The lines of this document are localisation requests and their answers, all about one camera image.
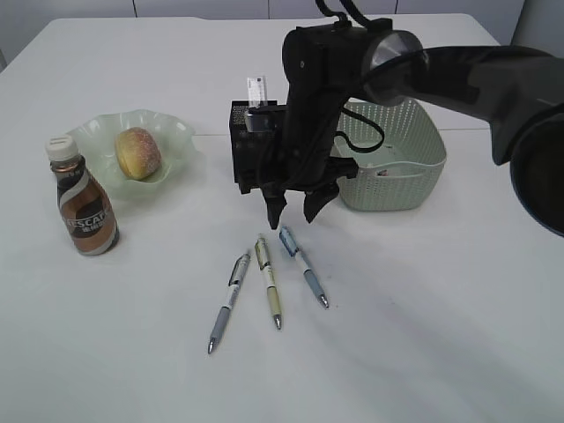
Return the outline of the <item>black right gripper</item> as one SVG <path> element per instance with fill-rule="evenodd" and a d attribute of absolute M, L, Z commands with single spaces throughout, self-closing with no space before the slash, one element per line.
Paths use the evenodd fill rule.
<path fill-rule="evenodd" d="M 322 208 L 339 195 L 337 179 L 357 175 L 353 159 L 334 158 L 331 149 L 338 136 L 338 121 L 345 103 L 354 96 L 350 88 L 329 87 L 287 100 L 279 145 L 266 165 L 267 178 L 259 182 L 271 229 L 277 229 L 287 205 L 287 191 L 306 192 L 303 213 L 312 223 Z"/>

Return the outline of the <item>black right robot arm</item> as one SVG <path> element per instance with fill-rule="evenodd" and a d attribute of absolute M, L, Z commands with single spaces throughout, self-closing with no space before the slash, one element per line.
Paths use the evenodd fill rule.
<path fill-rule="evenodd" d="M 350 159 L 330 156 L 351 98 L 382 106 L 417 99 L 488 122 L 493 162 L 509 164 L 523 208 L 555 234 L 563 231 L 563 62 L 515 46 L 424 48 L 390 19 L 363 27 L 347 20 L 297 27 L 284 39 L 286 103 L 248 108 L 232 128 L 234 180 L 260 189 L 271 227 L 288 190 L 305 194 L 307 220 L 354 177 Z"/>

